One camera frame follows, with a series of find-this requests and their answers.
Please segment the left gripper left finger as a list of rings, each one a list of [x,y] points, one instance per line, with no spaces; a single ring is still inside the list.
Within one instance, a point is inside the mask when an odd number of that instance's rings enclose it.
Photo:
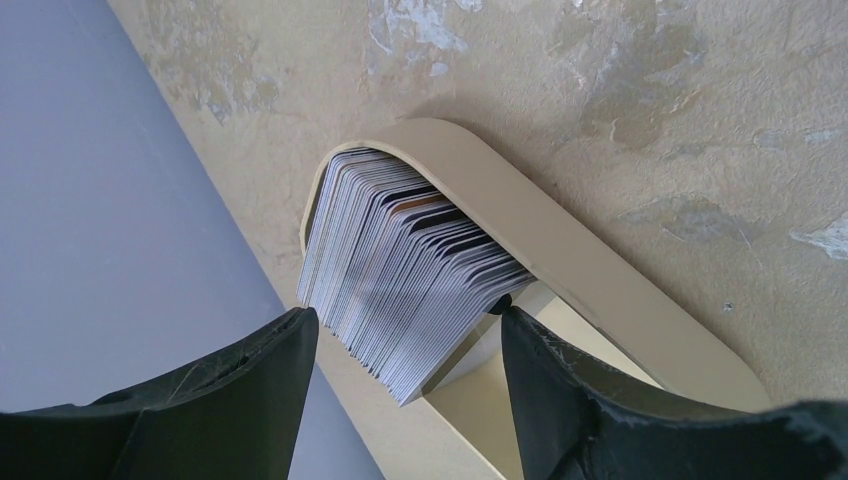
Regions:
[[[294,308],[233,344],[91,404],[1,417],[5,479],[285,479],[319,321]]]

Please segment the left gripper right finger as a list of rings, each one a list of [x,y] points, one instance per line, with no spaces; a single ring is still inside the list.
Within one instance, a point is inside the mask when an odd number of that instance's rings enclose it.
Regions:
[[[648,385],[502,316],[503,364],[528,479],[843,479],[847,405],[803,401],[745,413]]]

